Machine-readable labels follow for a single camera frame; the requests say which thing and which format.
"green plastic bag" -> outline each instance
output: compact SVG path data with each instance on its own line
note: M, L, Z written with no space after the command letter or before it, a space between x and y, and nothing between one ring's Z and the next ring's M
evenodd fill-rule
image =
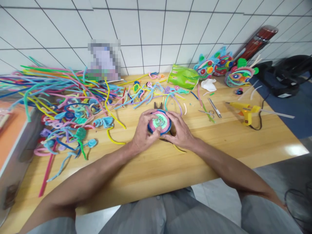
M172 65L167 83L177 85L181 88L193 90L199 81L200 76L194 69Z

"forearm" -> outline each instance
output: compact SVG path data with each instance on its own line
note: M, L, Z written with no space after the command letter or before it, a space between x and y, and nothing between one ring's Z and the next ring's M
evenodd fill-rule
M271 193L271 187L252 169L228 154L196 139L191 149L230 187L241 192Z
M129 142L77 171L51 191L44 200L59 206L76 206L79 202L94 195L137 153Z

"wooden table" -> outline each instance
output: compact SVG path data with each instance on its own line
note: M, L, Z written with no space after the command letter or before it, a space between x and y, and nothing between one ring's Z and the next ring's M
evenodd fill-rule
M133 75L123 78L129 81L138 77L138 75ZM150 79L145 77L141 80L146 83ZM242 116L236 114L238 111L225 104L227 101L236 101L238 99L238 96L234 94L235 89L225 86L223 77L217 78L215 85L217 91L210 98L222 115L221 119L217 115L215 116L216 124L210 122L206 114L198 111L202 110L202 108L192 94L184 94L186 100L178 98L183 113L183 103L187 106L187 114L183 115L183 119L196 137L202 138L205 142L237 158L251 168L308 153L307 149L276 115L265 112L261 114L263 120L261 131L255 131L243 126L241 124ZM208 101L209 94L203 96L205 92L206 90L200 88L201 98L209 111L212 110L212 106ZM251 92L246 94L241 102L261 105L263 98L256 92L253 100L250 101L250 94ZM127 106L114 111L113 113L125 124L127 129L124 130L115 122L115 128L110 131L112 138L119 142L130 141L141 112L153 108L154 101L159 105L162 98L155 98L148 105L142 104L135 110L131 106ZM179 107L172 98L168 99L167 107L168 110L179 112ZM264 109L272 110L266 102ZM259 118L256 114L253 117L253 126L257 127L258 123ZM99 143L89 152L89 160L85 161L83 156L78 159L71 158L61 175L48 183L45 195L79 169L120 147L120 145L115 145L108 139L106 130L102 127L96 129L96 131L89 130L87 140L92 138L98 139ZM67 153L63 151L55 157L50 177L57 173L66 156ZM18 232L41 201L42 198L38 198L38 193L47 163L48 157L35 157L30 164L17 195L16 203L0 229L1 233ZM120 170L101 192L86 204L80 206L77 209L77 214L82 215L136 201L217 177L214 171L194 153L182 154L172 144L159 140L150 149L140 154Z

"floor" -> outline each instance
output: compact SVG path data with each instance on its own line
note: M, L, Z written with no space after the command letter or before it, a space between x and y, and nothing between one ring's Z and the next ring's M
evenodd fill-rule
M284 201L287 194L287 204L292 215L301 226L312 230L312 137L301 141L309 150L309 154L266 165L255 169ZM221 179L207 181L192 186L198 201L209 206L240 226L241 203L235 189L228 187ZM78 234L98 234L107 221L118 210L119 206L78 216L76 229Z

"blue floor mat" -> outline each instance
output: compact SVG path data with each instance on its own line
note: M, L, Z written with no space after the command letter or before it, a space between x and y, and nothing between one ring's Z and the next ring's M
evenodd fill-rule
M250 83L254 84L257 80L258 78L254 76L250 79ZM266 80L270 81L272 85L279 84L276 78L268 72L266 73ZM254 88L261 85L262 87L257 89L257 91L265 98L269 93L269 88L261 81L259 81ZM277 98L271 94L266 99L266 102L275 112L295 116L294 119L279 117L298 139L312 136L312 83L305 82L300 85L299 92L294 97Z

